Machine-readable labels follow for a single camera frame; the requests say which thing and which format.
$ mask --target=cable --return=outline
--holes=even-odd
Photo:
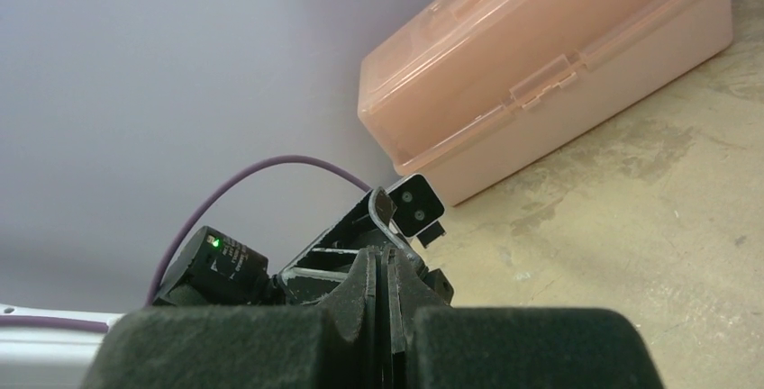
[[[0,316],[0,327],[48,328],[79,330],[84,332],[106,333],[109,325],[99,321],[44,317],[41,315],[4,315]]]
[[[172,257],[180,248],[180,245],[183,243],[183,239],[186,238],[186,236],[191,231],[191,229],[194,228],[194,225],[196,225],[196,223],[199,221],[202,215],[204,215],[205,212],[207,212],[207,210],[217,201],[217,199],[223,196],[223,194],[225,194],[229,189],[231,189],[234,185],[241,182],[243,179],[251,175],[254,175],[260,170],[264,170],[268,167],[274,167],[281,164],[306,164],[309,166],[322,168],[326,171],[334,173],[335,175],[339,177],[342,177],[343,179],[347,180],[348,182],[360,188],[360,190],[365,193],[368,192],[369,189],[371,189],[371,187],[366,185],[362,180],[355,177],[351,173],[343,170],[342,168],[337,167],[333,165],[332,163],[320,160],[318,158],[306,157],[303,155],[283,155],[280,157],[267,158],[267,159],[263,159],[260,162],[256,162],[249,167],[244,168],[235,176],[228,179],[224,184],[220,185],[220,187],[218,187],[212,193],[212,195],[207,197],[207,199],[198,208],[196,208],[194,213],[191,214],[191,217],[188,218],[186,223],[183,224],[183,227],[180,228],[180,231],[177,233],[175,238],[172,240],[172,242],[170,242],[169,248],[167,249],[167,251],[165,251],[164,255],[162,256],[162,259],[159,261],[159,264],[157,265],[157,269],[154,271],[154,277],[151,279],[149,293],[146,296],[146,306],[151,306],[151,303],[154,302],[154,296],[157,294],[157,291],[159,290],[159,285],[162,282],[162,278],[167,272],[167,269],[169,267],[169,262],[170,260],[172,260]]]

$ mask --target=purple cable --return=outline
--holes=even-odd
[[[177,252],[177,249],[180,248],[180,245],[183,243],[183,239],[186,238],[188,233],[191,231],[191,229],[194,228],[194,226],[202,217],[202,215],[204,215],[205,212],[207,212],[207,210],[217,201],[217,199],[223,196],[223,194],[225,194],[229,189],[231,189],[234,185],[241,182],[246,177],[254,175],[260,170],[264,170],[268,167],[278,166],[281,164],[307,164],[309,166],[323,168],[324,170],[332,172],[335,175],[342,177],[348,182],[354,184],[355,186],[360,188],[361,191],[365,193],[368,192],[369,189],[371,189],[371,187],[366,185],[362,180],[355,177],[351,173],[343,170],[342,168],[337,167],[333,165],[332,163],[320,160],[318,158],[306,157],[303,155],[283,155],[280,157],[263,159],[260,162],[256,162],[252,164],[251,166],[244,168],[242,171],[237,173],[234,177],[228,179],[224,184],[220,185],[220,187],[217,188],[212,193],[212,195],[207,197],[205,202],[202,203],[194,211],[194,213],[191,214],[191,217],[188,218],[186,223],[183,224],[183,227],[180,228],[180,231],[172,240],[172,242],[169,245],[169,248],[167,249],[167,251],[165,251],[164,255],[162,256],[162,259],[159,261],[157,270],[154,272],[154,277],[151,279],[149,294],[146,296],[146,306],[150,306],[151,303],[154,302],[154,296],[157,294],[157,291],[159,290],[159,285],[162,282],[162,278],[164,277],[165,272],[167,272],[167,269],[169,267],[169,262],[170,260],[172,260],[172,257]]]
[[[109,331],[109,325],[99,321],[63,319],[41,315],[3,315],[0,316],[0,327],[3,326],[79,330],[95,333]]]

